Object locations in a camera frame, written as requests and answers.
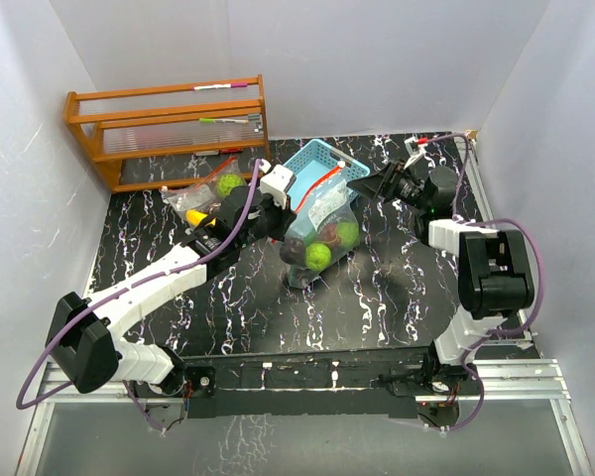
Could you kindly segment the zip bag red seal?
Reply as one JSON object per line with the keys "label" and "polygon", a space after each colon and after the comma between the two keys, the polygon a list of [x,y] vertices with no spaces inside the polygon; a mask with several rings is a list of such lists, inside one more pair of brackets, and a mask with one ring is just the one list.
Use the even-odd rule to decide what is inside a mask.
{"label": "zip bag red seal", "polygon": [[[348,181],[337,175],[344,166],[345,164],[340,162],[332,171],[319,178],[299,203],[293,206],[297,219],[285,235],[285,239],[295,237],[303,240],[306,247],[313,242],[326,244],[332,253],[331,262],[326,269],[346,256],[360,241],[359,228],[359,240],[356,246],[352,249],[344,248],[339,244],[335,231],[336,224],[339,222],[350,221],[358,224],[351,209],[352,190],[347,186]],[[278,245],[279,252],[284,240]],[[288,284],[296,289],[308,287],[326,270],[312,271],[306,265],[303,267],[286,265]]]}

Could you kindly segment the light blue plastic basket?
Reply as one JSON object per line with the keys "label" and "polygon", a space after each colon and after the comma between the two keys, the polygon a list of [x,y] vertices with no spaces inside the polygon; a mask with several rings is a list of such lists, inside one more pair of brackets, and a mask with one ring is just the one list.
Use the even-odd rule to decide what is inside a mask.
{"label": "light blue plastic basket", "polygon": [[361,179],[371,173],[367,166],[319,139],[310,140],[284,162],[284,166],[295,176],[295,181],[289,189],[292,205],[296,206],[309,188],[340,162],[345,166],[337,175],[346,181]]}

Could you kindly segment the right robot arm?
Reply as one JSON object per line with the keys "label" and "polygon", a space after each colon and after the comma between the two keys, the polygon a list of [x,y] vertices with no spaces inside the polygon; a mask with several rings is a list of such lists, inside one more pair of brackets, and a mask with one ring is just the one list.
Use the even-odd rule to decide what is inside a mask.
{"label": "right robot arm", "polygon": [[423,384],[442,394],[454,386],[457,369],[467,371],[476,349],[518,311],[532,305],[535,285],[525,237],[452,218],[457,173],[446,167],[424,180],[401,164],[348,183],[368,199],[398,199],[415,212],[415,235],[423,245],[457,259],[459,306],[447,328],[429,345],[422,363]]}

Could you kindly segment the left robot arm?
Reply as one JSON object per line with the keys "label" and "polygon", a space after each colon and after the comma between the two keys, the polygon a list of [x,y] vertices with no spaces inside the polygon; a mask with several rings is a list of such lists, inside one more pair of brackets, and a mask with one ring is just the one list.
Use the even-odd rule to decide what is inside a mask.
{"label": "left robot arm", "polygon": [[82,394],[109,382],[135,381],[175,395],[185,381],[182,360],[165,345],[132,343],[126,332],[176,296],[227,271],[258,240],[282,239],[295,218],[284,191],[234,188],[216,215],[160,260],[91,299],[62,297],[47,338],[53,359]]}

